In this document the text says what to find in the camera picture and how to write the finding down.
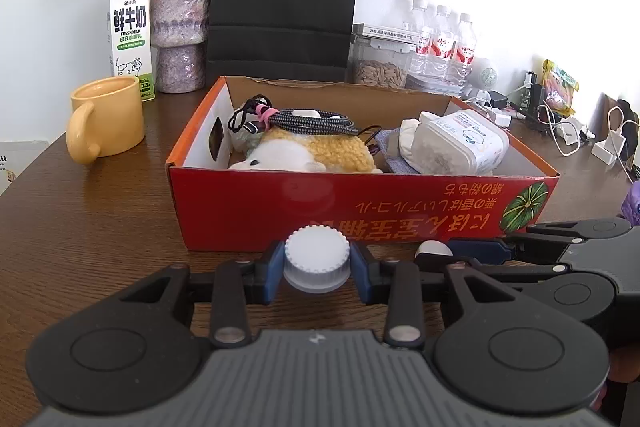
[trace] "milk carton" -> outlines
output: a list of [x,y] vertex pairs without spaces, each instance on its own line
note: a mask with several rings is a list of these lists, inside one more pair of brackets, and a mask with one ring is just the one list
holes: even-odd
[[149,0],[109,0],[109,4],[112,74],[138,77],[143,102],[153,100]]

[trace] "vase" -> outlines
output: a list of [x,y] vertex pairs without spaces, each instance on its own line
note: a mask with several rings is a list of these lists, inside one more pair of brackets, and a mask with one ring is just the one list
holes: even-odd
[[151,0],[151,45],[158,49],[156,90],[190,92],[205,84],[211,0]]

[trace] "pumpkin illustration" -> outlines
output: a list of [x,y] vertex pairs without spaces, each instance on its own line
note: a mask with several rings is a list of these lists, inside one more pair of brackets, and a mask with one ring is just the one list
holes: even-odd
[[500,229],[510,233],[526,226],[539,213],[548,195],[549,188],[543,182],[525,188],[505,208],[500,220]]

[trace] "dark brown tabletop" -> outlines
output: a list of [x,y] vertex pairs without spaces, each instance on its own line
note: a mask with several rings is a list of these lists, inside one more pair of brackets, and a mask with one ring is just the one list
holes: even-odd
[[[19,426],[38,402],[24,371],[24,353],[45,327],[161,267],[185,261],[214,269],[247,254],[186,251],[174,214],[164,161],[205,92],[160,94],[145,103],[146,139],[93,166],[76,165],[64,136],[0,197],[0,426]],[[562,174],[542,221],[613,216],[629,184],[622,169],[590,147],[562,158],[549,137],[514,122],[515,136]],[[410,259],[415,245],[376,245],[376,255]],[[431,330],[438,309],[426,306]],[[208,309],[196,306],[192,329],[207,333]],[[252,328],[372,328],[384,306],[363,306],[349,281],[324,296],[282,284],[273,305],[250,306]]]

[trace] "yellow mug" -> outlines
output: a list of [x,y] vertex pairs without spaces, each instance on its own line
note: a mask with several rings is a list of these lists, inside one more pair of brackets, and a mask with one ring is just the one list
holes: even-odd
[[66,126],[66,148],[77,163],[120,154],[145,137],[140,81],[135,76],[84,84],[71,93],[71,107],[74,113]]

